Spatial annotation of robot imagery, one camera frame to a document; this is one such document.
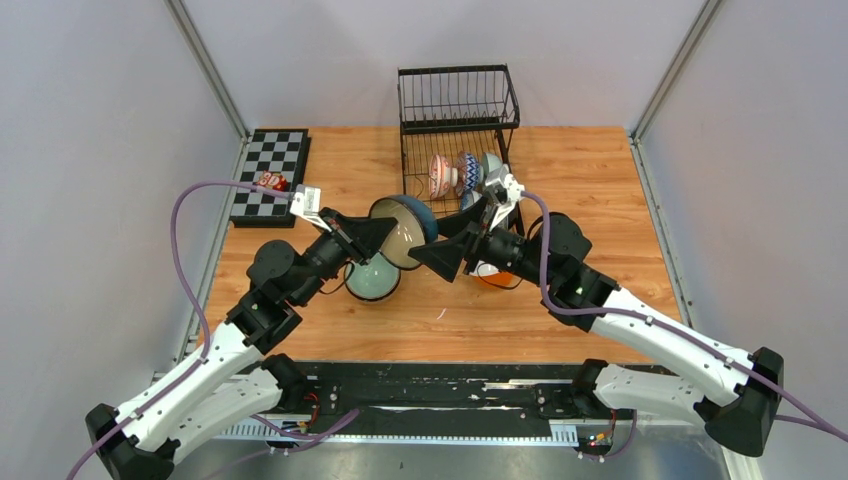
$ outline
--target patterned bowl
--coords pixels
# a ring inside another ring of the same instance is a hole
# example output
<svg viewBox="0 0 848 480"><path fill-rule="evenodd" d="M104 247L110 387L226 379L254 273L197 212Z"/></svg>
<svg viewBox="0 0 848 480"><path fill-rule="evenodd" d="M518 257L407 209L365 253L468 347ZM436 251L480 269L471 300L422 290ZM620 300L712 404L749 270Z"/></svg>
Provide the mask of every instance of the patterned bowl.
<svg viewBox="0 0 848 480"><path fill-rule="evenodd" d="M477 157L468 151L459 152L456 157L456 169L459 172L455 191L457 196L461 196L463 192L474 190L474 187L480 183L480 164L477 162Z"/></svg>

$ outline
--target bowl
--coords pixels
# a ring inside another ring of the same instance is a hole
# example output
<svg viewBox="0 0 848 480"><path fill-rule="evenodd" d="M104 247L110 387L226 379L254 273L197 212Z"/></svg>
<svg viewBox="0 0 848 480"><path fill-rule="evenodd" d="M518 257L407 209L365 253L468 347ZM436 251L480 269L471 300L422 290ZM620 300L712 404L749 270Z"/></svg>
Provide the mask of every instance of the bowl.
<svg viewBox="0 0 848 480"><path fill-rule="evenodd" d="M447 157L433 155L430 159L430 198L444 197L456 185L457 174Z"/></svg>
<svg viewBox="0 0 848 480"><path fill-rule="evenodd" d="M409 256L409 249L436 241L439 227L427 205L409 195L391 195L371 205L370 218L396 218L394 230L380 248L386 260L401 270L414 270L421 262Z"/></svg>
<svg viewBox="0 0 848 480"><path fill-rule="evenodd" d="M345 287L363 302L378 302L394 293L400 283L400 270L377 253L368 265L349 263L344 271Z"/></svg>
<svg viewBox="0 0 848 480"><path fill-rule="evenodd" d="M474 190L474 187L480 183L480 164L477 162L477 157L468 151L459 152L454 162L456 170L459 172L455 185L457 196L461 196L463 192Z"/></svg>
<svg viewBox="0 0 848 480"><path fill-rule="evenodd" d="M480 167L483 169L483 180L489 177L489 174L500 168L503 165L501 157L494 153L486 152L480 157Z"/></svg>
<svg viewBox="0 0 848 480"><path fill-rule="evenodd" d="M483 195L480 192L469 190L465 192L462 198L459 199L459 209L460 211L468 210L472 205L477 203L477 200L483 198Z"/></svg>

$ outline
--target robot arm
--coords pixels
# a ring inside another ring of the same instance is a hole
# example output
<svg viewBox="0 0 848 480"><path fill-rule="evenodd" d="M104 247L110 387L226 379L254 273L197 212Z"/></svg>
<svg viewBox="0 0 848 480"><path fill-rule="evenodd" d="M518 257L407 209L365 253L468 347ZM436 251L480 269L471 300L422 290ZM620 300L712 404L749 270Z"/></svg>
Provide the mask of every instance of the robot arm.
<svg viewBox="0 0 848 480"><path fill-rule="evenodd" d="M439 220L439 233L447 239L411 249L410 256L449 282L465 261L466 274L471 266L484 262L539 285L541 233L525 239L496 226L515 208L523 191L507 166L491 172L483 199L464 212ZM549 230L546 287L551 301L569 310L594 309L592 314L550 314L565 325L628 345L680 376L622 372L621 367L589 360L574 383L582 395L579 402L587 410L599 406L639 409L704 424L707 433L725 447L744 455L762 455L780 397L731 368L730 362L781 384L782 357L767 348L751 355L724 345L651 308L583 263L592 244L566 215L551 214ZM608 309L639 312L647 320ZM714 347L722 358L677 332Z"/></svg>
<svg viewBox="0 0 848 480"><path fill-rule="evenodd" d="M320 190L299 186L292 211L321 234L301 255L287 242L263 245L247 271L251 288L227 313L207 341L155 385L117 408L98 405L86 416L92 442L133 417L97 451L114 479L167 478L174 465L226 427L245 417L303 399L305 377L285 355L268 357L246 380L217 390L234 374L262 361L301 322L294 307L307 302L350 260L367 263L396 227L394 218L349 218L335 210L317 211ZM199 367L143 415L139 407Z"/></svg>

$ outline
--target bowl rim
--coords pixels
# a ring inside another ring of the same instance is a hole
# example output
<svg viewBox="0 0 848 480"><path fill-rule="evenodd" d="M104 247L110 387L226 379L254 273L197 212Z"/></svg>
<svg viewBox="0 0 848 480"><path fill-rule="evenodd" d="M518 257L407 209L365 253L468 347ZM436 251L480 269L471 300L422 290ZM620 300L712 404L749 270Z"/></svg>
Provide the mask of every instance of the bowl rim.
<svg viewBox="0 0 848 480"><path fill-rule="evenodd" d="M424 245L427 245L430 242L427 241L427 234L425 233L425 230L424 230L424 224L421 223L421 219L418 218L418 215L416 215L415 212L412 211L412 209L409 207L409 205L407 205L404 202L401 202L397 199L397 197L402 197L402 196L406 196L406 197L418 200L415 197L411 197L409 195L401 195L401 194L387 195L385 197L378 198L377 200L374 201L374 203L371 204L371 207L368 209L368 218L372 218L371 215L374 213L374 207L378 203L382 202L383 200L391 200L392 202L395 202L398 205L401 205L403 208L406 209L407 212L410 213L410 215L412 215L412 218L414 218L416 223L418 223L418 228L421 229L421 237L424 239ZM412 270L415 270L416 268L419 268L421 266L421 262L418 262L417 260L416 260L417 263L414 267L401 267L400 265L395 265L395 263L392 262L392 260L389 257L387 257L385 254L383 254L382 245L380 246L380 248L381 248L380 254L382 254L383 258L385 258L386 261L389 262L395 268L398 268L398 269L406 271L406 272L411 272Z"/></svg>

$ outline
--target pink bowl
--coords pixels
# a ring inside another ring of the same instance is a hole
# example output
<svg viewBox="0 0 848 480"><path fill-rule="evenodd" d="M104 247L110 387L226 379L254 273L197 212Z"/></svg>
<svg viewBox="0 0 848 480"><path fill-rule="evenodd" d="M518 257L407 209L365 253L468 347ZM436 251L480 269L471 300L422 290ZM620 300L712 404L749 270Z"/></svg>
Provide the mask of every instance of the pink bowl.
<svg viewBox="0 0 848 480"><path fill-rule="evenodd" d="M442 155L433 155L430 159L430 198L445 196L451 187L451 177L456 176L456 169L451 168L450 161Z"/></svg>

